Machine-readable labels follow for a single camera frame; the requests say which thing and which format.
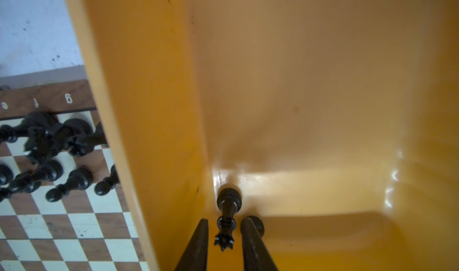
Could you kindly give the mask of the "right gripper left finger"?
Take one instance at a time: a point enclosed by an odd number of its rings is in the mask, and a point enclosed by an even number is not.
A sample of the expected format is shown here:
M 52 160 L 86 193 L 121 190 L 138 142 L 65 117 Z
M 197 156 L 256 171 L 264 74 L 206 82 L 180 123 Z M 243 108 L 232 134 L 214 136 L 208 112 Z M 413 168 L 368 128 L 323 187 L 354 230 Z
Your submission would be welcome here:
M 185 251 L 180 258 L 175 271 L 207 271 L 209 249 L 209 223 L 202 218 Z

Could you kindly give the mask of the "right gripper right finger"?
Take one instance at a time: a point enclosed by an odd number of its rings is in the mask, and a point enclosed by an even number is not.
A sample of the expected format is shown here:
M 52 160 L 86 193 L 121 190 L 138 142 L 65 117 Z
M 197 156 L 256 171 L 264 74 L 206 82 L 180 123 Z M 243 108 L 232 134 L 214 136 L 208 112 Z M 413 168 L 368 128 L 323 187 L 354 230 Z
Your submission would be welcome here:
M 250 216 L 241 221 L 243 264 L 245 271 L 278 271 Z

